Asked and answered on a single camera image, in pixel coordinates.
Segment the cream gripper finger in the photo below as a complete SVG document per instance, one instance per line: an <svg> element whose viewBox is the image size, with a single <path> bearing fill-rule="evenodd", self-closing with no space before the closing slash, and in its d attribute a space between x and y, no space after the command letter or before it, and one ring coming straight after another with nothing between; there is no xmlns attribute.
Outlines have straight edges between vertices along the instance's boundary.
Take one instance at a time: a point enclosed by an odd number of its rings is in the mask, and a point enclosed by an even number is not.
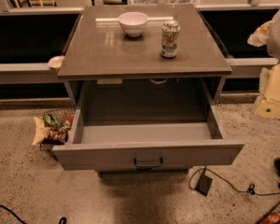
<svg viewBox="0 0 280 224"><path fill-rule="evenodd" d="M261 100L254 114L263 119L274 119L280 115L280 104L270 100Z"/></svg>
<svg viewBox="0 0 280 224"><path fill-rule="evenodd" d="M271 21L264 22L248 39L247 43L254 47L261 47L267 44L268 33Z"/></svg>

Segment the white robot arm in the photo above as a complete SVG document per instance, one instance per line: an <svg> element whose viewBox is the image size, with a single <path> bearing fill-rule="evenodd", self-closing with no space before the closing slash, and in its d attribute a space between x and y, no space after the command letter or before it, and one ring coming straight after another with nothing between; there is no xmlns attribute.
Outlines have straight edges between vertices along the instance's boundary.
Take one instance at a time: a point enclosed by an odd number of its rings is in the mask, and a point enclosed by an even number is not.
<svg viewBox="0 0 280 224"><path fill-rule="evenodd" d="M268 54L278 60L271 70L261 69L260 95L254 109L256 116L274 119L280 114L280 9L247 39L247 43L254 47L266 46Z"/></svg>

